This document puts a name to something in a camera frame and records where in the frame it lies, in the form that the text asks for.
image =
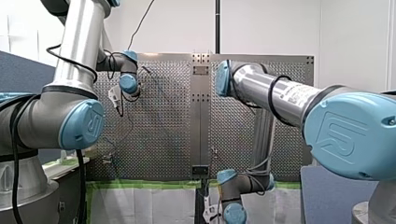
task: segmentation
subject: vertical pole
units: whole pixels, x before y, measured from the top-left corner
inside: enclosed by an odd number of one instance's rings
[[[216,53],[220,54],[220,0],[216,0]]]

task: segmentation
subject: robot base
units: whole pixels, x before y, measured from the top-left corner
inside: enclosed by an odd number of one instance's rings
[[[370,202],[353,207],[352,224],[396,224],[396,181],[380,181]]]
[[[20,202],[21,218],[24,224],[57,224],[59,222],[58,183],[50,181],[46,191]],[[12,206],[0,208],[1,223],[16,224]]]

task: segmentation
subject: metal bracket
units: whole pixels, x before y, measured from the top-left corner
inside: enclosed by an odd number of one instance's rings
[[[210,55],[191,55],[191,167],[192,178],[208,178],[210,125]]]
[[[217,216],[221,216],[221,213],[219,213],[219,210],[222,211],[221,204],[212,204],[210,205],[210,198],[209,196],[205,197],[205,211],[203,214],[203,217],[205,219],[206,223],[211,223],[214,218]]]
[[[202,179],[208,178],[209,166],[208,165],[193,165],[192,166],[192,178]]]
[[[315,61],[315,58],[314,57],[306,57],[306,64],[310,64],[310,63],[314,63],[314,61]]]

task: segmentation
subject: blue joint cap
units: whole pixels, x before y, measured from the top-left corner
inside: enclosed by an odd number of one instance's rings
[[[120,0],[108,0],[108,3],[109,3],[112,7],[119,7],[119,6],[120,6]]]
[[[230,87],[230,68],[227,61],[223,61],[216,72],[216,94],[218,96],[228,96]]]
[[[224,209],[224,219],[227,224],[245,224],[248,214],[240,203],[230,203]]]
[[[96,143],[105,124],[105,111],[96,100],[76,105],[64,119],[59,132],[62,149],[84,149]]]
[[[132,94],[137,91],[137,81],[130,74],[124,74],[120,78],[120,88],[128,94]]]
[[[4,101],[10,100],[17,96],[27,95],[30,94],[28,92],[0,92],[0,103]]]
[[[274,180],[274,176],[272,174],[270,174],[270,179],[268,181],[268,186],[266,190],[271,190],[275,188],[275,180]]]
[[[396,179],[396,101],[347,92],[317,104],[305,120],[305,142],[317,161],[351,179]]]
[[[127,56],[128,58],[130,58],[130,59],[134,60],[135,62],[137,62],[137,54],[134,51],[126,49],[123,52],[123,54],[125,56]]]
[[[224,184],[225,182],[231,180],[237,175],[234,169],[223,170],[218,172],[218,182],[220,185]]]

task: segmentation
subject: pegboard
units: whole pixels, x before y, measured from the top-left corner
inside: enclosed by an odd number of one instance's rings
[[[276,75],[313,84],[313,64],[306,56],[210,55],[210,81],[206,84],[210,86],[206,87],[210,90],[210,116],[207,125],[201,126],[207,129],[204,133],[209,141],[200,153],[209,158],[212,178],[221,169],[248,168],[253,146],[253,113],[235,99],[220,98],[214,93],[215,71],[225,59],[264,63]],[[138,101],[124,102],[123,118],[107,99],[119,74],[108,80],[106,72],[100,73],[95,91],[106,109],[106,126],[96,149],[88,152],[92,157],[88,179],[191,179],[191,162],[197,155],[191,152],[191,144],[200,137],[191,134],[192,60],[191,54],[139,55],[139,67],[146,66],[151,74],[139,69],[142,93]],[[300,167],[310,162],[309,152],[303,148],[298,130],[276,125],[271,164],[278,180],[298,181]]]

